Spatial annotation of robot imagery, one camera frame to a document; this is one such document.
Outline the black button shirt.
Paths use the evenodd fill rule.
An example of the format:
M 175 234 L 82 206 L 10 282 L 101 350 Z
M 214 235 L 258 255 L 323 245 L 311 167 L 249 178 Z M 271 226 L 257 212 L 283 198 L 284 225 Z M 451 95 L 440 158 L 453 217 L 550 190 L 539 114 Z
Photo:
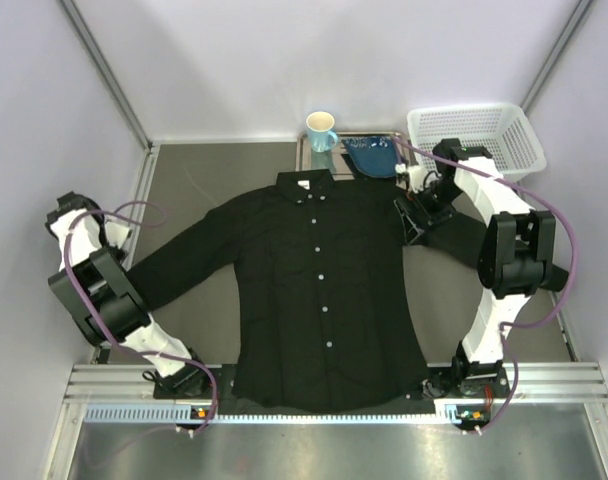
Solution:
M 422 395 L 396 185 L 288 172 L 210 210 L 136 263 L 157 310 L 232 265 L 241 350 L 232 392 L 263 407 L 340 413 Z

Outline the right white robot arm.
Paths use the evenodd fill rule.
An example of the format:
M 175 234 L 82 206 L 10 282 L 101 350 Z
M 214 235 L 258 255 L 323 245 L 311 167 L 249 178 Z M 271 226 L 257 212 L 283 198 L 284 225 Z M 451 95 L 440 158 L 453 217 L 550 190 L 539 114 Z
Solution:
M 395 202 L 406 241 L 417 244 L 439 228 L 454 225 L 453 202 L 465 195 L 483 220 L 481 246 L 475 252 L 482 296 L 449 370 L 431 375 L 424 391 L 433 398 L 487 394 L 501 380 L 504 342 L 512 323 L 553 275 L 556 219 L 504 184 L 485 147 L 443 139 L 432 153 L 440 159 L 434 171 L 402 161 L 395 165 L 396 176 L 407 186 L 405 196 Z

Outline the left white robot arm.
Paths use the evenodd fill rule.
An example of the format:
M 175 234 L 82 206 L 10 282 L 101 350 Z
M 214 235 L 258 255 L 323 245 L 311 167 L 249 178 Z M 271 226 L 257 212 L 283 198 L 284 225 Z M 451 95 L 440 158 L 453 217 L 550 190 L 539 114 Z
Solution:
M 143 378 L 160 399 L 189 399 L 213 392 L 213 375 L 194 350 L 153 318 L 127 276 L 126 244 L 135 223 L 120 210 L 105 211 L 73 191 L 57 199 L 45 227 L 58 242 L 59 271 L 48 279 L 86 341 L 110 344 L 152 365 Z

